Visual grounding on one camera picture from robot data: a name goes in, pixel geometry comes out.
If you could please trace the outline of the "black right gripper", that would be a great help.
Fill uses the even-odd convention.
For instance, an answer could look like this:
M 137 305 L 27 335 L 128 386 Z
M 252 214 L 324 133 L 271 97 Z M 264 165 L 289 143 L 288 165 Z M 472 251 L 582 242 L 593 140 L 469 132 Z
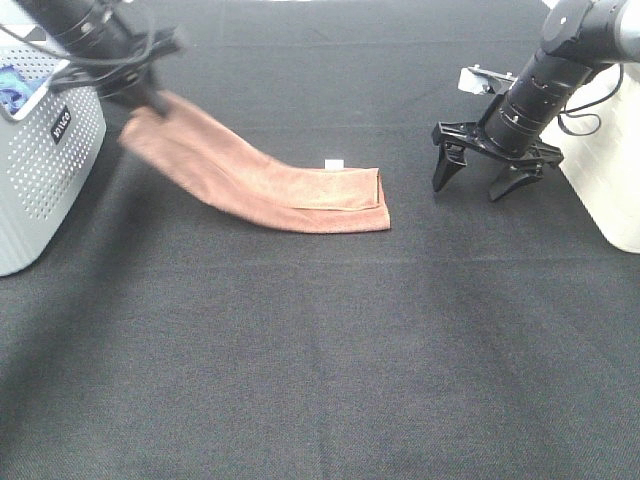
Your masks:
M 536 183 L 543 178 L 544 165 L 557 167 L 563 160 L 562 151 L 540 139 L 531 141 L 526 148 L 508 151 L 495 143 L 478 122 L 438 122 L 431 133 L 439 146 L 439 156 L 432 178 L 432 187 L 439 192 L 460 170 L 467 167 L 466 148 L 505 166 L 489 187 L 489 200 L 496 202 L 518 188 Z

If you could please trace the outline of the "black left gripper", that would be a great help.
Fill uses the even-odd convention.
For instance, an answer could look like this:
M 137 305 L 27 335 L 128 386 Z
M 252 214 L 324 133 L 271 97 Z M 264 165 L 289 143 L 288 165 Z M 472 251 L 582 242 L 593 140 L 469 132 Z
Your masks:
M 101 99 L 130 110 L 147 107 L 166 117 L 170 107 L 160 93 L 153 63 L 185 49 L 179 27 L 167 27 L 134 35 L 133 50 L 120 59 L 79 57 L 54 73 L 49 87 L 61 93 L 81 87 L 92 88 Z

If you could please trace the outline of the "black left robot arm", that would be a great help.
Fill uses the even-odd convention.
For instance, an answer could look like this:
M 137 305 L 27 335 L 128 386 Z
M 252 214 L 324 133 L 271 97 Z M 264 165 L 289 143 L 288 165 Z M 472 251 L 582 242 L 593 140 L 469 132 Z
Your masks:
M 121 107 L 148 107 L 165 117 L 169 103 L 160 93 L 153 63 L 184 49 L 176 26 L 158 28 L 147 15 L 147 30 L 134 32 L 118 12 L 118 1 L 19 1 L 17 5 L 63 51 L 68 62 L 51 81 L 56 92 L 91 87 Z

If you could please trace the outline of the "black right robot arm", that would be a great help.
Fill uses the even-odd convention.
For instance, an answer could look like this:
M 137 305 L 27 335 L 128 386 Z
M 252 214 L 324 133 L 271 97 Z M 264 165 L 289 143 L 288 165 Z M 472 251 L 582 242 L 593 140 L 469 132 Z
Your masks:
M 466 167 L 468 149 L 504 165 L 489 188 L 493 201 L 539 181 L 544 166 L 556 167 L 563 160 L 559 148 L 541 140 L 543 130 L 600 72 L 638 60 L 638 2 L 558 2 L 544 22 L 538 49 L 480 120 L 435 126 L 432 140 L 439 158 L 434 191 Z

